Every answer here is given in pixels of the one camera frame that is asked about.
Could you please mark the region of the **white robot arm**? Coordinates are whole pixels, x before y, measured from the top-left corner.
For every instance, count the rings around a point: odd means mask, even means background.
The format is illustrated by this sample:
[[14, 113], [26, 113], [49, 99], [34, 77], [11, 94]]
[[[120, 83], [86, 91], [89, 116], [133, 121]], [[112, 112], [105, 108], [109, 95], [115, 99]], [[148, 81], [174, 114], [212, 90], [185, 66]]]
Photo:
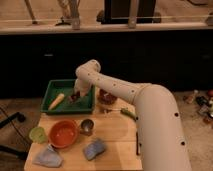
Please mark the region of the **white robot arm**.
[[80, 65], [75, 91], [95, 85], [135, 107], [143, 171], [192, 171], [180, 113], [173, 94], [151, 83], [131, 83], [100, 73], [97, 60]]

